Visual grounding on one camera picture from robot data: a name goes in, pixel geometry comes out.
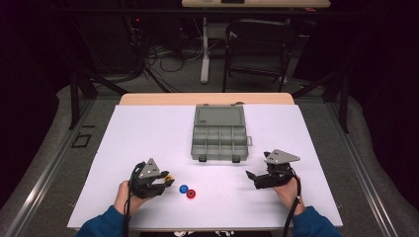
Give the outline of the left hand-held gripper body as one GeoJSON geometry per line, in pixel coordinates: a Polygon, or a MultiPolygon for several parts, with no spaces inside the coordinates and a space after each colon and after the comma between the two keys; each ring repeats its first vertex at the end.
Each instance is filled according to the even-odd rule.
{"type": "Polygon", "coordinates": [[[138,163],[131,172],[128,182],[128,189],[130,193],[138,198],[154,198],[158,195],[156,193],[154,181],[158,180],[160,172],[162,172],[153,158],[147,162],[138,163]]]}

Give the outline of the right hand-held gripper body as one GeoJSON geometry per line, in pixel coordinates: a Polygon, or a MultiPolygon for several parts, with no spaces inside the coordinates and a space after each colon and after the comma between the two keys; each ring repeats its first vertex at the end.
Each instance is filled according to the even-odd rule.
{"type": "Polygon", "coordinates": [[[275,149],[268,158],[265,158],[267,174],[258,181],[253,181],[257,190],[280,187],[287,184],[294,175],[291,162],[299,161],[300,158],[288,152],[275,149]]]}

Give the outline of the grey transparent organizer box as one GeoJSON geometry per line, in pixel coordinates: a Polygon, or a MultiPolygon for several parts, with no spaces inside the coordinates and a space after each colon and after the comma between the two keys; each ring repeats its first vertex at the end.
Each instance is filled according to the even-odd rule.
{"type": "Polygon", "coordinates": [[[240,163],[248,158],[249,142],[242,105],[196,106],[191,148],[194,160],[240,163]]]}

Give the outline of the person's left hand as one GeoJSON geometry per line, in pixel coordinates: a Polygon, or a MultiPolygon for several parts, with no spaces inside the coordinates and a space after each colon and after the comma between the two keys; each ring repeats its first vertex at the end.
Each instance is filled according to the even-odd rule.
{"type": "Polygon", "coordinates": [[[123,181],[119,185],[114,208],[122,215],[133,216],[146,202],[147,199],[131,197],[128,193],[128,181],[123,181]]]}

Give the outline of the person's right hand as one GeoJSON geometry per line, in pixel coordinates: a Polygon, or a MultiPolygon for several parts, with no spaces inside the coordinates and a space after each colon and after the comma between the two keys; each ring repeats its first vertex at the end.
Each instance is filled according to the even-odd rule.
{"type": "Polygon", "coordinates": [[[286,185],[280,187],[273,187],[274,192],[277,194],[279,200],[288,209],[293,210],[293,215],[300,215],[305,212],[305,205],[302,197],[299,198],[296,207],[293,207],[295,199],[298,197],[299,178],[292,178],[286,185]]]}

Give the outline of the white table board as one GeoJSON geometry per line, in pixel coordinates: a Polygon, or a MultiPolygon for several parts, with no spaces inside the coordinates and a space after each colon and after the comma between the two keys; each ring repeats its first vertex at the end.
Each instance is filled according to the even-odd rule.
{"type": "Polygon", "coordinates": [[[153,158],[174,184],[146,202],[131,219],[133,230],[274,230],[288,211],[271,189],[257,190],[246,170],[266,171],[264,151],[281,149],[300,158],[292,164],[301,178],[302,197],[339,226],[342,219],[330,192],[298,106],[247,105],[246,128],[252,138],[246,161],[199,162],[191,156],[195,109],[192,106],[118,106],[115,108],[68,225],[78,229],[113,203],[118,185],[134,166],[153,158]],[[187,198],[187,185],[196,196],[187,198]]]}

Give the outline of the wooden table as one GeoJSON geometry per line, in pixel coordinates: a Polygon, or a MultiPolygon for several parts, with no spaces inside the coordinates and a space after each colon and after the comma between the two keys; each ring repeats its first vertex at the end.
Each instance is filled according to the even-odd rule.
{"type": "Polygon", "coordinates": [[[120,100],[123,106],[236,103],[293,105],[294,99],[289,93],[128,93],[120,100]]]}

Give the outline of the black metal stand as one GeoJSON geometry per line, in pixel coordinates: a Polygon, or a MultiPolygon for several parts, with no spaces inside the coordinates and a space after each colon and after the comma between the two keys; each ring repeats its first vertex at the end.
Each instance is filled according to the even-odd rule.
{"type": "Polygon", "coordinates": [[[94,87],[94,83],[100,83],[112,91],[124,95],[127,90],[117,86],[111,81],[105,79],[99,74],[93,73],[90,70],[82,69],[75,71],[70,77],[70,98],[71,98],[71,124],[70,129],[73,129],[80,120],[79,108],[79,92],[88,100],[94,100],[98,97],[98,92],[94,87]]]}
{"type": "Polygon", "coordinates": [[[324,93],[322,94],[322,100],[325,103],[334,102],[337,96],[339,99],[339,112],[338,121],[345,133],[349,132],[347,120],[348,120],[348,102],[349,102],[349,75],[347,72],[332,72],[325,77],[312,82],[302,89],[292,93],[292,97],[299,98],[306,93],[314,90],[319,86],[326,86],[324,93]]]}

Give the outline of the white desk leg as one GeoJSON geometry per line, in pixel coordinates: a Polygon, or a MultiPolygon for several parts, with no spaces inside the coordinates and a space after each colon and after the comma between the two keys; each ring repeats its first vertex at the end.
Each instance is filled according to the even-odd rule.
{"type": "Polygon", "coordinates": [[[203,60],[201,70],[201,82],[207,84],[210,75],[210,55],[209,55],[209,38],[208,38],[208,20],[203,18],[203,60]]]}

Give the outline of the black folding chair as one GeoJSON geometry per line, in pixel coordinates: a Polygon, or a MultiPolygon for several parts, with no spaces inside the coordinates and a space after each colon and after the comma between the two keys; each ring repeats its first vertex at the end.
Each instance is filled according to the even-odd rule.
{"type": "Polygon", "coordinates": [[[239,19],[225,30],[222,91],[231,73],[272,77],[281,92],[286,79],[297,31],[284,22],[239,19]]]}

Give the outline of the black equipment rack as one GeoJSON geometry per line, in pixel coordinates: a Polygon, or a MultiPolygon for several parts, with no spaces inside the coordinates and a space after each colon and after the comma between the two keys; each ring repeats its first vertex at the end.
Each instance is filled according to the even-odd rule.
{"type": "Polygon", "coordinates": [[[99,73],[131,74],[143,68],[123,17],[80,16],[76,21],[99,73]]]}

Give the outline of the aluminium floor rail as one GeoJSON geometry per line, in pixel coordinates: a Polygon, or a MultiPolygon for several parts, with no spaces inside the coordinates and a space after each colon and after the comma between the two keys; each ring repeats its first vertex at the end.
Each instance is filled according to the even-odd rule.
{"type": "Polygon", "coordinates": [[[71,124],[71,106],[62,99],[52,126],[46,134],[33,162],[6,204],[0,209],[0,237],[20,237],[26,231],[55,178],[81,123],[89,115],[94,100],[84,100],[79,119],[71,124]]]}
{"type": "Polygon", "coordinates": [[[350,135],[344,131],[339,121],[338,109],[334,104],[326,104],[326,109],[338,130],[340,138],[343,140],[345,147],[349,152],[349,162],[363,190],[368,205],[375,217],[376,223],[383,237],[399,237],[389,215],[379,197],[377,190],[367,173],[364,163],[353,143],[350,135]]]}

